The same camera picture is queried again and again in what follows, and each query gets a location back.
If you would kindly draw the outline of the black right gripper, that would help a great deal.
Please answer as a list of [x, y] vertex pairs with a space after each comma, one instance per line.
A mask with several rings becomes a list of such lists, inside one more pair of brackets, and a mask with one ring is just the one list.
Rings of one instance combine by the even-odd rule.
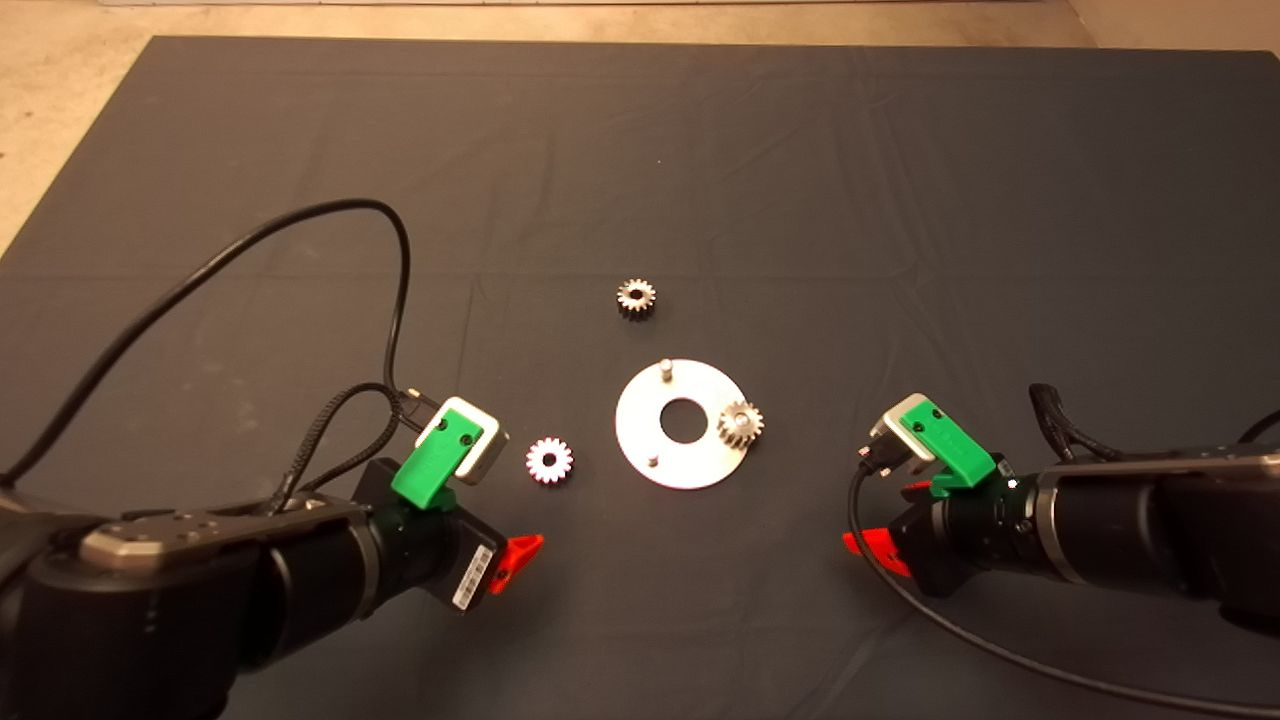
[[879, 568], [911, 578], [927, 597], [946, 598], [982, 571], [1041, 573], [1041, 541], [1029, 480], [984, 480], [936, 497], [931, 482], [901, 488], [906, 509], [886, 528], [844, 533], [846, 550], [869, 550]]

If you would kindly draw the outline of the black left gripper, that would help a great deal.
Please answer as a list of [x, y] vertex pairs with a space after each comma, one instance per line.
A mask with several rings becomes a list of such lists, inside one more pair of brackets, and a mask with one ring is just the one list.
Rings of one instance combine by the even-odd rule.
[[544, 546], [543, 534], [506, 538], [460, 505], [417, 509], [390, 487], [399, 469], [393, 460], [372, 460], [358, 482], [358, 503], [367, 507], [378, 557], [369, 612], [408, 591], [425, 591], [451, 611], [471, 612], [485, 592], [502, 594]]

